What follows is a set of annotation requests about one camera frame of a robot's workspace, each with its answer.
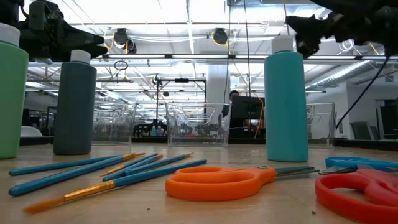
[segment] green paint bottle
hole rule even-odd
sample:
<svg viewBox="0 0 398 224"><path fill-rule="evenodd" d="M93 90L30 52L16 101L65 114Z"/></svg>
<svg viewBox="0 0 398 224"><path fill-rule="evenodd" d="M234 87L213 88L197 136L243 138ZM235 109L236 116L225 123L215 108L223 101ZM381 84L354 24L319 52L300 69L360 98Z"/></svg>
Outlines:
<svg viewBox="0 0 398 224"><path fill-rule="evenodd" d="M0 159L17 156L29 54L20 49L19 30L0 23Z"/></svg>

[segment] paintbrush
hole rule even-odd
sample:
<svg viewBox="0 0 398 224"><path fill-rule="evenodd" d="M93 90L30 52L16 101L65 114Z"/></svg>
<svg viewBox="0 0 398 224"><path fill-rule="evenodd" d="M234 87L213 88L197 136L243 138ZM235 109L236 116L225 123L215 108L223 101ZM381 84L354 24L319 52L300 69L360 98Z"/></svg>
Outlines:
<svg viewBox="0 0 398 224"><path fill-rule="evenodd" d="M113 164L117 164L118 162L128 161L136 156L143 155L145 153L131 153L122 156L115 156L103 161L99 161L93 164L88 164L83 167L79 167L76 169L68 170L65 172L61 172L59 174L51 175L48 177L43 177L37 180L30 181L28 183L19 184L17 186L11 187L8 191L8 194L11 196L20 196L29 192L32 192L37 189L41 189L43 187L56 184L58 182L68 180L74 177L78 177L83 174L87 174L98 169L102 169L104 167L111 166Z"/></svg>
<svg viewBox="0 0 398 224"><path fill-rule="evenodd" d="M143 166L140 166L140 167L136 167L136 168L132 168L132 169L128 169L127 168L126 171L124 171L124 175L138 174L140 172L144 172L144 171L156 168L156 167L160 167L160 166L169 164L171 162L179 161L181 159L184 159L184 158L187 158L187 157L191 156L192 154L193 154L193 152L188 153L188 154L182 154L182 155L179 155L179 156L174 156L174 157L171 157L171 158L162 159L160 161L153 162L153 163L146 164L146 165L143 165ZM113 180L113 179L115 179L115 178L106 176L106 177L103 178L102 181L105 182L105 181Z"/></svg>
<svg viewBox="0 0 398 224"><path fill-rule="evenodd" d="M127 168L127 167L132 167L134 164L139 164L141 161L144 161L144 160L146 160L148 158L151 158L151 157L154 157L154 156L157 156L157 153L149 155L149 156L146 156L146 157L142 157L140 159L137 159L137 160L134 160L134 161L131 161L131 162L127 162L126 164L119 165L119 166L107 171L106 173L101 174L100 177L104 177L106 175L113 174L114 172L119 171L119 170L123 170L124 168Z"/></svg>
<svg viewBox="0 0 398 224"><path fill-rule="evenodd" d="M69 201L83 198L83 197L86 197L86 196L89 196L92 194L104 192L106 190L110 190L115 187L131 185L131 184L135 184L137 182L141 182L144 180L161 177L163 175L173 174L175 171L177 171L179 169L183 169L186 167L199 166L201 164L205 164L206 162L207 162L206 159L201 159L198 161L188 162L185 164L180 164L180 165L176 165L176 166L172 166L172 167L166 167L166 168L158 169L158 170L151 170L151 171L147 171L147 172L142 172L140 174L134 174L134 175L126 176L126 177L121 177L121 178L118 178L115 180L110 180L107 182L93 185L93 186L85 188L85 189L77 190L75 192L62 195L57 198L53 198L50 200L44 200L42 202L35 203L33 205L26 207L24 209L24 212L29 213L29 214L43 212L44 210L48 210L48 209L55 207L57 205L60 205L61 203L64 203L64 202L69 202Z"/></svg>
<svg viewBox="0 0 398 224"><path fill-rule="evenodd" d="M114 180L114 179L117 179L117 178L120 178L120 177L124 177L125 176L124 173L125 173L126 170L133 169L133 168L140 167L140 166L144 166L146 164L150 164L151 162L155 162L156 160L161 159L161 158L163 158L163 155L152 156L152 157L147 158L147 159L145 159L143 161L140 161L140 162L138 162L138 163L136 163L136 164L134 164L132 166L129 166L129 167L125 168L125 169L122 169L122 170L119 170L119 171L117 171L117 172L115 172L113 174L107 175L106 177L104 177L103 181Z"/></svg>
<svg viewBox="0 0 398 224"><path fill-rule="evenodd" d="M93 159L83 159L80 161L59 162L59 163L54 163L54 164L46 164L46 165L33 166L33 167L24 167L24 168L10 170L8 172L8 174L11 176L22 175L22 174L32 174L35 172L43 172L43 171L47 171L47 170L55 170L55 169L73 167L73 166L92 164L92 163L103 161L105 159L109 159L109 158L113 158L113 157L115 157L115 156L106 156L106 157L93 158Z"/></svg>

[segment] desk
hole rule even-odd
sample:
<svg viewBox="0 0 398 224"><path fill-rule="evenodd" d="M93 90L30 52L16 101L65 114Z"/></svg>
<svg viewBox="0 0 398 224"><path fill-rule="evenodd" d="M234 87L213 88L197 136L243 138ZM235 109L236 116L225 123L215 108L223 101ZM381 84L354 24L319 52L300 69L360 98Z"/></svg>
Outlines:
<svg viewBox="0 0 398 224"><path fill-rule="evenodd" d="M158 152L171 157L186 152L195 152L193 158L178 161L188 162L208 159L206 166L249 167L267 165L272 167L305 166L325 168L328 156L363 156L371 159L398 161L398 152L366 149L311 149L308 163L272 162L266 159L265 146L230 145L224 148L173 147L165 144L134 144L127 146L98 146L92 149L91 157L125 154L129 152ZM90 156L53 156L51 146L21 147L15 159L0 161L0 217L1 223L294 223L329 224L354 223L316 203L314 180L318 174L301 179L285 179L267 184L252 197L229 202L188 202L166 196L166 177L116 189L100 195L66 203L33 216L22 213L22 208L40 200L60 196L98 183L105 168L59 184L12 198L7 191L16 184L55 174L46 173L9 177L8 170L16 167L36 166L51 162L86 159Z"/></svg>

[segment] red scissors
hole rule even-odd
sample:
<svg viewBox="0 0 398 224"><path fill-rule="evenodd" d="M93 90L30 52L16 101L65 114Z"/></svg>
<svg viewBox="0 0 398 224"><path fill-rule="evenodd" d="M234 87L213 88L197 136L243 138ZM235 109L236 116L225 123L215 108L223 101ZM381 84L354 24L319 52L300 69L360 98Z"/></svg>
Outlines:
<svg viewBox="0 0 398 224"><path fill-rule="evenodd" d="M190 167L176 171L166 180L168 195L194 201L237 200L256 194L261 186L280 175L317 172L314 167L225 168Z"/></svg>
<svg viewBox="0 0 398 224"><path fill-rule="evenodd" d="M360 190L371 203L341 195L331 189ZM368 224L398 223L398 178L374 169L359 169L349 174L332 174L315 182L318 201L344 217Z"/></svg>

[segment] white pillar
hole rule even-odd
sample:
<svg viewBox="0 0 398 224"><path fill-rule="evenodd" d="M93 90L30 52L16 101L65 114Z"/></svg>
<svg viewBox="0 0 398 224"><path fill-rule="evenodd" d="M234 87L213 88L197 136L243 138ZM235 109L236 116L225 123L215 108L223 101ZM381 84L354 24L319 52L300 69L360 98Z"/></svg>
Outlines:
<svg viewBox="0 0 398 224"><path fill-rule="evenodd" d="M229 103L230 83L229 71L227 71L226 65L210 65L206 84L207 102Z"/></svg>

